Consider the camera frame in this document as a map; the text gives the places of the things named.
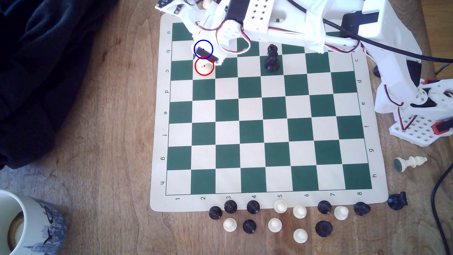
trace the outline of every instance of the red circle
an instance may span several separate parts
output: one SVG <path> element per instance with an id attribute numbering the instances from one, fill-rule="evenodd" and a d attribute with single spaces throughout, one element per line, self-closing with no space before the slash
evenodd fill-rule
<path id="1" fill-rule="evenodd" d="M 199 73 L 198 70 L 197 70 L 197 62 L 198 62 L 200 59 L 201 59 L 201 58 L 198 58 L 198 59 L 195 61 L 195 66 L 194 66 L 194 67 L 195 67 L 195 72 L 197 72 L 199 75 L 202 75 L 202 76 L 208 76 L 208 75 L 212 74 L 212 72 L 214 71 L 214 61 L 213 61 L 211 58 L 208 58 L 208 59 L 211 61 L 211 63 L 212 63 L 212 70 L 211 70 L 211 72 L 208 73 L 208 74 L 201 74 L 201 73 Z"/>

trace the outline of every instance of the blue circle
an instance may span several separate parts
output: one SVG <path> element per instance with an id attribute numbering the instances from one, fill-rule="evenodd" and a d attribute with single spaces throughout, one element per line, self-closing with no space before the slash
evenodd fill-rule
<path id="1" fill-rule="evenodd" d="M 195 53 L 195 47 L 196 47 L 197 44 L 198 44 L 199 42 L 201 42 L 201 41 L 206 41 L 206 42 L 208 42 L 208 43 L 211 45 L 211 48 L 212 48 L 211 54 L 210 54 L 209 56 L 205 57 L 205 58 L 202 58 L 202 57 L 198 56 L 197 53 Z M 214 46 L 213 46 L 212 43 L 209 42 L 208 40 L 199 40 L 199 41 L 193 46 L 193 53 L 194 53 L 195 56 L 198 57 L 199 59 L 208 59 L 208 58 L 210 58 L 210 57 L 212 56 L 212 53 L 213 53 L 213 52 L 214 52 Z"/>

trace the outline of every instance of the robotic arm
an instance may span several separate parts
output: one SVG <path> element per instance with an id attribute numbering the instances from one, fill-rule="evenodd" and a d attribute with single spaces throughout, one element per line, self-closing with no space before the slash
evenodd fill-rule
<path id="1" fill-rule="evenodd" d="M 221 65 L 228 54 L 246 52 L 251 41 L 303 46 L 319 53 L 363 51 L 376 62 L 382 79 L 375 111 L 394 114 L 390 134 L 419 146 L 453 134 L 453 80 L 423 81 L 420 59 L 342 33 L 340 37 L 325 33 L 323 18 L 341 20 L 341 27 L 361 37 L 421 54 L 388 0 L 204 0 L 206 10 L 189 1 L 159 0 L 156 8 L 179 17 L 192 33 L 192 49 L 201 57 L 199 70 L 203 66 L 210 70 L 211 61 Z M 306 13 L 294 4 L 307 8 Z M 233 49 L 237 38 L 244 38 L 249 46 Z"/>

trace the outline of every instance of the black cable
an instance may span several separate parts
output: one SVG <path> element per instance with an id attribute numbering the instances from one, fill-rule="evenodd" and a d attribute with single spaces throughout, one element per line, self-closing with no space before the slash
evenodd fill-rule
<path id="1" fill-rule="evenodd" d="M 439 217 L 437 217 L 437 212 L 436 212 L 436 205 L 434 204 L 434 198 L 436 196 L 436 191 L 437 188 L 439 188 L 440 183 L 445 179 L 448 173 L 453 168 L 453 164 L 450 165 L 450 167 L 443 173 L 443 175 L 440 177 L 440 179 L 437 181 L 436 185 L 434 186 L 433 193 L 431 193 L 431 208 L 433 210 L 433 215 L 434 219 L 436 220 L 437 228 L 439 228 L 440 232 L 440 237 L 442 238 L 443 246 L 445 247 L 445 254 L 450 255 L 450 249 L 448 248 L 448 243 L 447 239 L 445 238 L 445 234 L 443 233 L 442 225 L 440 225 Z"/>
<path id="2" fill-rule="evenodd" d="M 449 66 L 450 63 L 446 63 L 445 65 L 443 65 L 441 68 L 439 68 L 439 70 L 437 70 L 436 72 L 436 75 L 438 75 L 440 72 L 442 72 L 442 70 L 444 70 L 447 66 Z"/>
<path id="3" fill-rule="evenodd" d="M 297 9 L 303 11 L 304 13 L 307 13 L 307 9 L 305 9 L 304 7 L 298 5 L 293 0 L 287 0 L 287 1 L 290 4 L 292 4 L 294 7 L 296 7 Z M 361 37 L 358 34 L 350 32 L 350 31 L 342 28 L 341 26 L 339 26 L 339 25 L 337 25 L 337 24 L 335 24 L 335 23 L 333 23 L 333 22 L 331 22 L 329 20 L 323 19 L 323 22 L 324 22 L 324 24 L 329 25 L 329 26 L 331 26 L 333 28 L 336 28 L 336 29 L 340 30 L 341 32 L 347 34 L 348 36 L 350 36 L 352 38 L 355 38 L 355 39 L 357 39 L 359 41 L 374 45 L 374 46 L 379 47 L 381 49 L 386 49 L 386 50 L 389 50 L 389 51 L 392 51 L 392 52 L 395 52 L 395 53 L 399 53 L 399 54 L 402 54 L 402 55 L 406 55 L 406 56 L 409 56 L 409 57 L 412 57 L 412 58 L 426 60 L 426 61 L 431 61 L 431 62 L 453 63 L 453 59 L 434 58 L 434 57 L 429 57 L 429 56 L 415 54 L 413 52 L 405 51 L 405 50 L 402 50 L 402 49 L 393 48 L 393 47 L 390 47 L 388 45 L 381 44 L 381 43 L 375 42 L 373 40 L 367 39 L 365 37 Z"/>

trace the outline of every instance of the green square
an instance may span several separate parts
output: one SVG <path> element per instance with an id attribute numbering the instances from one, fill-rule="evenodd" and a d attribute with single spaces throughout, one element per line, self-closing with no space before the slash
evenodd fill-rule
<path id="1" fill-rule="evenodd" d="M 237 77 L 237 58 L 227 58 L 216 66 L 216 78 Z"/>
<path id="2" fill-rule="evenodd" d="M 200 169 L 191 170 L 190 194 L 215 194 L 216 170 Z"/>
<path id="3" fill-rule="evenodd" d="M 288 142 L 271 142 L 264 144 L 266 155 L 266 166 L 290 166 L 289 162 L 289 143 Z"/>
<path id="4" fill-rule="evenodd" d="M 238 99 L 216 100 L 216 121 L 239 120 Z"/>
<path id="5" fill-rule="evenodd" d="M 305 53 L 304 47 L 282 44 L 282 54 L 297 54 L 297 53 Z"/>
<path id="6" fill-rule="evenodd" d="M 247 48 L 249 45 L 247 41 L 243 38 L 238 38 L 237 39 L 237 50 L 242 50 Z M 238 57 L 250 57 L 250 56 L 259 56 L 260 55 L 260 47 L 258 42 L 252 41 L 250 49 L 247 52 L 244 52 Z"/>
<path id="7" fill-rule="evenodd" d="M 284 76 L 284 90 L 286 96 L 308 95 L 308 80 L 306 74 Z"/>
<path id="8" fill-rule="evenodd" d="M 169 147 L 167 170 L 187 170 L 191 168 L 192 147 Z"/>
<path id="9" fill-rule="evenodd" d="M 317 165 L 341 164 L 340 142 L 314 141 Z"/>
<path id="10" fill-rule="evenodd" d="M 305 61 L 307 62 L 307 73 L 328 73 L 330 72 L 329 55 L 319 53 L 306 53 Z"/>
<path id="11" fill-rule="evenodd" d="M 264 142 L 262 120 L 239 122 L 240 143 Z"/>
<path id="12" fill-rule="evenodd" d="M 169 123 L 191 123 L 192 101 L 170 102 Z"/>
<path id="13" fill-rule="evenodd" d="M 193 80 L 192 100 L 214 100 L 216 99 L 216 80 Z"/>
<path id="14" fill-rule="evenodd" d="M 337 116 L 338 136 L 340 139 L 364 138 L 362 117 Z"/>
<path id="15" fill-rule="evenodd" d="M 193 61 L 180 60 L 171 62 L 171 75 L 170 80 L 191 80 L 193 70 Z"/>
<path id="16" fill-rule="evenodd" d="M 216 123 L 192 123 L 192 145 L 216 144 Z"/>
<path id="17" fill-rule="evenodd" d="M 172 41 L 193 41 L 192 33 L 187 30 L 184 23 L 173 23 Z"/>
<path id="18" fill-rule="evenodd" d="M 216 168 L 240 167 L 239 144 L 216 145 Z"/>
<path id="19" fill-rule="evenodd" d="M 261 77 L 239 77 L 239 98 L 260 98 Z"/>
<path id="20" fill-rule="evenodd" d="M 263 118 L 286 118 L 285 97 L 263 98 Z"/>
<path id="21" fill-rule="evenodd" d="M 333 95 L 310 95 L 312 117 L 335 116 Z"/>
<path id="22" fill-rule="evenodd" d="M 241 168 L 241 193 L 266 192 L 266 168 Z"/>
<path id="23" fill-rule="evenodd" d="M 311 118 L 289 118 L 288 134 L 290 141 L 312 141 L 313 129 Z"/>
<path id="24" fill-rule="evenodd" d="M 354 71 L 331 73 L 331 76 L 334 93 L 357 92 L 356 75 Z"/>
<path id="25" fill-rule="evenodd" d="M 317 191 L 318 174 L 316 166 L 291 167 L 293 191 Z"/>
<path id="26" fill-rule="evenodd" d="M 260 67 L 261 67 L 261 76 L 269 76 L 269 75 L 283 75 L 283 60 L 282 55 L 279 55 L 277 58 L 280 60 L 280 68 L 278 68 L 274 72 L 269 72 L 264 68 L 264 62 L 266 61 L 267 56 L 260 56 Z"/>
<path id="27" fill-rule="evenodd" d="M 347 190 L 372 189 L 368 164 L 343 165 L 343 174 Z"/>

